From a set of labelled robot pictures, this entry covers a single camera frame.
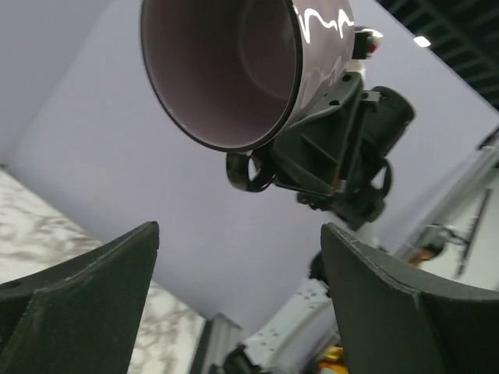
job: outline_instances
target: marble countertop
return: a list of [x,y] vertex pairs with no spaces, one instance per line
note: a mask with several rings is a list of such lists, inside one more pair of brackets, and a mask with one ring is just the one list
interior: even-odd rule
[[[0,284],[101,246],[96,238],[0,171]],[[129,374],[187,374],[206,320],[154,281]]]

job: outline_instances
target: red marking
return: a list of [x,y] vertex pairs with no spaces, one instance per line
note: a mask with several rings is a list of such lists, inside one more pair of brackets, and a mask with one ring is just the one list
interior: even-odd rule
[[[337,173],[336,174],[336,179],[334,180],[335,182],[340,178],[340,173]],[[331,190],[331,192],[329,192],[329,196],[333,196],[334,195],[334,189]]]

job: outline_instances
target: ceiling light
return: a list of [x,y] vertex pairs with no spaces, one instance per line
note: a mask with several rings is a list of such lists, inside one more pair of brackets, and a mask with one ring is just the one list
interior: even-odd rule
[[418,44],[421,48],[426,48],[431,45],[430,41],[425,37],[415,37],[414,42]]

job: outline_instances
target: ceiling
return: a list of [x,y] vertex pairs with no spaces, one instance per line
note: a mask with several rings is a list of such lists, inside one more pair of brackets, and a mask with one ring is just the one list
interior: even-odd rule
[[0,163],[22,139],[111,0],[0,5]]
[[429,49],[499,110],[499,2],[377,0]]

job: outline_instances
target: dark ceiling grid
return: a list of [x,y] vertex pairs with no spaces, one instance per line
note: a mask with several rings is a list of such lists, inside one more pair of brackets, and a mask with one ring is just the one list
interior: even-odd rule
[[499,111],[498,0],[377,0]]

